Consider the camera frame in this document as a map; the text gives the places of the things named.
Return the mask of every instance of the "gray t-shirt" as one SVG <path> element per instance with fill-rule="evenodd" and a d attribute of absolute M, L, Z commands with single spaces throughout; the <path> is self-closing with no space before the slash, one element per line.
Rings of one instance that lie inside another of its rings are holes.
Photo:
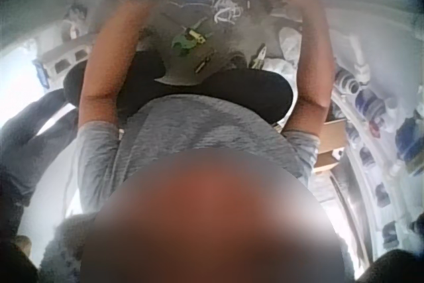
<path fill-rule="evenodd" d="M 135 172 L 163 156 L 205 147 L 227 147 L 276 163 L 305 185 L 319 139 L 300 131 L 280 135 L 239 105 L 200 95 L 155 99 L 132 116 L 122 138 L 116 126 L 94 121 L 78 131 L 78 186 L 84 212 L 99 211 Z"/>

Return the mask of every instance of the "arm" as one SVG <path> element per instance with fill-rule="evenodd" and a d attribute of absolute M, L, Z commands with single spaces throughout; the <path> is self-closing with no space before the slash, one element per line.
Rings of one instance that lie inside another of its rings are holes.
<path fill-rule="evenodd" d="M 284 131 L 319 136 L 331 103 L 335 68 L 329 28 L 320 0 L 288 0 L 303 13 L 297 71 L 298 101 Z"/>
<path fill-rule="evenodd" d="M 102 28 L 85 69 L 79 127 L 91 121 L 117 124 L 117 96 L 154 4 L 153 0 L 125 0 Z"/>

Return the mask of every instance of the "sleeve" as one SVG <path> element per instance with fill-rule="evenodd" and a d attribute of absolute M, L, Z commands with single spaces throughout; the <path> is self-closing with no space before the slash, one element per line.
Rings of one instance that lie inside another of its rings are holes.
<path fill-rule="evenodd" d="M 319 138 L 296 130 L 283 131 L 282 134 L 297 154 L 304 177 L 304 184 L 307 185 L 312 169 L 317 162 Z"/>
<path fill-rule="evenodd" d="M 112 169 L 119 147 L 119 130 L 94 121 L 78 131 L 76 143 L 78 188 L 84 213 L 99 211 L 112 193 Z"/>

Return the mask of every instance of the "dark clothing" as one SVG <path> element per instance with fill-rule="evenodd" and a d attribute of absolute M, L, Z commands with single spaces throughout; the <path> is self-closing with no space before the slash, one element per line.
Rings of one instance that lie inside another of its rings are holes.
<path fill-rule="evenodd" d="M 80 62 L 66 76 L 65 96 L 78 106 L 87 62 Z M 283 119 L 293 103 L 290 84 L 281 75 L 262 70 L 237 68 L 213 74 L 199 85 L 167 85 L 155 81 L 166 73 L 156 51 L 137 52 L 118 96 L 121 125 L 153 99 L 173 94 L 205 95 L 243 106 L 269 124 Z"/>
<path fill-rule="evenodd" d="M 75 139 L 76 110 L 37 135 L 67 104 L 62 89 L 47 93 L 5 123 L 0 132 L 0 237 L 14 237 L 47 167 Z"/>

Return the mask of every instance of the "person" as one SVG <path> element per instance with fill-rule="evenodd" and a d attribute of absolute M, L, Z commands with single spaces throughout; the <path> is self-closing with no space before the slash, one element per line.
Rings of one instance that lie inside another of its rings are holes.
<path fill-rule="evenodd" d="M 51 91 L 9 119 L 0 131 L 0 239 L 14 239 L 43 173 L 76 138 L 72 110 L 41 134 L 41 128 L 68 102 L 64 90 Z"/>

